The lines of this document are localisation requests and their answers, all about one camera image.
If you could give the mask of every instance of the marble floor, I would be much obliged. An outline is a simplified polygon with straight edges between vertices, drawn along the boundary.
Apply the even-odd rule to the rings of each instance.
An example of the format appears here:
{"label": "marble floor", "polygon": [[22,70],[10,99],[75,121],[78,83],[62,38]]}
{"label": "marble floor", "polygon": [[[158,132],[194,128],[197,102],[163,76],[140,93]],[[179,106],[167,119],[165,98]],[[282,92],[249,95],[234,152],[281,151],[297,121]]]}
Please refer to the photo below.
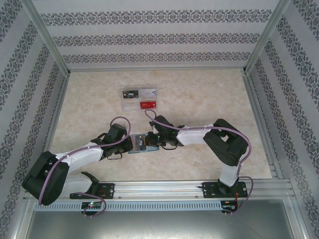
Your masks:
{"label": "marble floor", "polygon": [[[157,85],[156,111],[173,125],[201,126],[218,118],[230,122],[252,143],[241,175],[271,178],[241,73],[235,69],[71,73],[51,152],[87,144],[107,132],[116,116],[131,121],[131,134],[151,131],[144,112],[122,112],[120,88],[133,85]],[[126,153],[121,160],[101,160],[80,171],[100,181],[207,180],[217,179],[221,166],[207,145],[188,145],[173,151]]]}

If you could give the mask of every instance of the enclosure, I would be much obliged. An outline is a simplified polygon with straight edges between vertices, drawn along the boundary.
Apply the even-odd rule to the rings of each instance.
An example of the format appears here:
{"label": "enclosure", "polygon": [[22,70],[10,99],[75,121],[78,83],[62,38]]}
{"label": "enclosure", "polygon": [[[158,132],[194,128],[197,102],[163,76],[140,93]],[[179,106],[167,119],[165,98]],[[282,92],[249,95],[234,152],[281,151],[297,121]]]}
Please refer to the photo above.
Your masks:
{"label": "enclosure", "polygon": [[[0,238],[318,238],[318,4],[1,0]],[[97,218],[80,213],[88,199],[39,206],[22,188],[42,152],[80,148],[114,117],[151,131],[123,110],[121,88],[141,85],[174,126],[222,118],[250,139],[243,210],[205,196],[222,162],[198,144],[79,169],[114,184]]]}

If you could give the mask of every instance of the black mounting plate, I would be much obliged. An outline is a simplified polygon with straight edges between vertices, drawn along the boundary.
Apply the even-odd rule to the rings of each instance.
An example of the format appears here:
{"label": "black mounting plate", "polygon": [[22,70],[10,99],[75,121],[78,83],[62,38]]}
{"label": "black mounting plate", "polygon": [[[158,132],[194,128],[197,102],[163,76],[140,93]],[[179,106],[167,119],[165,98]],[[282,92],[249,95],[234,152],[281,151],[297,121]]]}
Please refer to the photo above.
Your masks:
{"label": "black mounting plate", "polygon": [[[99,183],[97,196],[103,199],[113,199],[114,196],[114,183]],[[82,196],[76,193],[70,194],[70,199],[94,199],[88,196]]]}
{"label": "black mounting plate", "polygon": [[219,185],[217,182],[205,182],[202,183],[204,198],[234,198],[235,192],[238,193],[238,198],[247,198],[247,188],[245,182],[236,182],[234,186],[231,187],[231,195],[224,195],[219,191]]}

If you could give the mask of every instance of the purple cable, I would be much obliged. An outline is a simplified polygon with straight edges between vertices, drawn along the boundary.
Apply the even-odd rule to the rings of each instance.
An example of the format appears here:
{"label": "purple cable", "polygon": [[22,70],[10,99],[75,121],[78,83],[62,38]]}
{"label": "purple cable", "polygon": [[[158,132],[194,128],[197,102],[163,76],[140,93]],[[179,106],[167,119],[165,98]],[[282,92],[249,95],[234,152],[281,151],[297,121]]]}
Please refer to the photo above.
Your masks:
{"label": "purple cable", "polygon": [[111,121],[110,126],[112,126],[112,123],[113,123],[115,120],[117,120],[117,119],[125,119],[125,120],[128,122],[128,124],[129,124],[129,130],[128,130],[128,133],[125,135],[125,137],[122,138],[121,140],[115,142],[115,143],[108,143],[108,144],[102,144],[102,145],[96,145],[96,146],[89,146],[89,147],[79,148],[79,149],[76,149],[76,150],[74,150],[74,151],[68,153],[68,155],[64,155],[63,157],[61,157],[61,158],[60,158],[58,161],[56,161],[56,163],[52,166],[51,170],[49,171],[48,175],[46,176],[46,179],[45,179],[45,181],[44,181],[44,184],[43,184],[43,187],[42,187],[42,189],[41,189],[40,196],[39,196],[39,205],[42,205],[43,194],[44,194],[46,185],[48,184],[49,179],[50,179],[50,177],[51,177],[51,175],[52,175],[54,169],[56,168],[56,166],[57,166],[63,159],[65,159],[65,158],[71,156],[71,155],[74,154],[74,153],[77,153],[77,152],[82,151],[82,150],[86,150],[86,149],[88,149],[88,148],[101,148],[101,147],[107,147],[107,146],[116,145],[116,144],[118,144],[118,143],[123,142],[123,141],[130,135],[130,132],[131,132],[131,122],[130,122],[127,118],[125,118],[125,117],[123,117],[123,116],[117,116],[117,117],[115,117],[115,118]]}
{"label": "purple cable", "polygon": [[239,172],[240,172],[242,163],[243,163],[243,162],[249,157],[249,155],[251,154],[251,148],[252,148],[252,146],[251,146],[251,143],[250,143],[249,139],[248,139],[244,134],[242,134],[241,132],[236,131],[236,130],[233,130],[233,129],[231,129],[231,128],[225,128],[225,127],[217,127],[217,126],[205,126],[205,127],[202,127],[202,126],[201,126],[201,127],[189,127],[189,128],[177,128],[177,127],[173,127],[173,126],[170,126],[170,125],[161,123],[161,122],[159,122],[159,121],[153,119],[151,116],[148,115],[147,111],[153,112],[153,113],[155,114],[155,117],[156,117],[157,115],[156,115],[156,112],[155,112],[155,111],[153,111],[153,110],[151,110],[151,109],[146,109],[144,112],[145,112],[145,115],[146,115],[151,121],[153,121],[153,122],[155,122],[155,123],[157,123],[157,124],[159,124],[159,125],[162,125],[162,126],[164,126],[164,127],[167,127],[167,128],[171,128],[171,129],[175,129],[175,130],[199,130],[199,129],[218,129],[218,130],[224,130],[224,131],[232,132],[232,133],[235,133],[235,134],[239,135],[240,137],[242,137],[242,138],[247,142],[247,144],[248,144],[248,153],[247,153],[246,156],[245,156],[242,160],[240,160],[240,162],[239,162],[239,166],[238,166],[238,169],[237,169],[237,176],[238,176],[239,178],[248,178],[248,179],[250,179],[250,181],[251,181],[251,188],[250,188],[250,190],[249,190],[249,193],[248,193],[248,195],[247,195],[245,201],[243,202],[243,205],[242,205],[237,211],[235,211],[233,214],[235,214],[235,213],[237,213],[238,211],[240,211],[240,210],[243,208],[243,206],[247,203],[247,201],[248,201],[248,199],[249,199],[249,197],[250,197],[250,195],[251,195],[251,193],[252,193],[252,191],[253,191],[253,188],[254,188],[254,181],[253,181],[253,179],[252,179],[251,177],[249,177],[249,176],[239,176]]}
{"label": "purple cable", "polygon": [[85,217],[93,218],[93,217],[96,217],[96,216],[102,214],[102,213],[105,211],[105,209],[106,209],[106,201],[105,201],[103,198],[100,198],[100,197],[95,196],[95,195],[87,194],[87,193],[76,193],[76,194],[83,195],[83,196],[88,196],[88,197],[92,197],[92,198],[96,198],[96,199],[100,199],[100,200],[103,202],[103,204],[104,204],[104,208],[103,208],[102,210],[98,211],[98,212],[97,212],[96,214],[94,214],[94,215],[87,215],[87,214],[85,214],[86,210],[88,209],[88,208],[85,208],[84,211],[83,211],[83,215],[84,215]]}

